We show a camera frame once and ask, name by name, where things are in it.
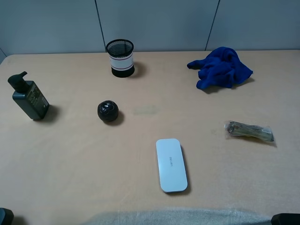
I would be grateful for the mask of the black left robot base part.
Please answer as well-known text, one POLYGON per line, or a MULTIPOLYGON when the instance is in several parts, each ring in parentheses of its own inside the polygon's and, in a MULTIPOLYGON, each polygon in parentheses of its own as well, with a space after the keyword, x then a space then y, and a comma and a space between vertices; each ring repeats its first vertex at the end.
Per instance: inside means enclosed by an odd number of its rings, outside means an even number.
POLYGON ((14 214, 11 210, 0 208, 0 225, 11 225, 14 219, 14 214))

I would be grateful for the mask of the black right robot base part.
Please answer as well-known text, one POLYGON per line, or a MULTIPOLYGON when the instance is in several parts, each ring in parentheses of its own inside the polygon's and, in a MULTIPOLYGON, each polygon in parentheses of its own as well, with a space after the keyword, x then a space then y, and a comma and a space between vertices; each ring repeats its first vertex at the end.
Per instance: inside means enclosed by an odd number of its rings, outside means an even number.
POLYGON ((272 225, 300 225, 300 214, 297 213, 280 213, 271 219, 272 225))

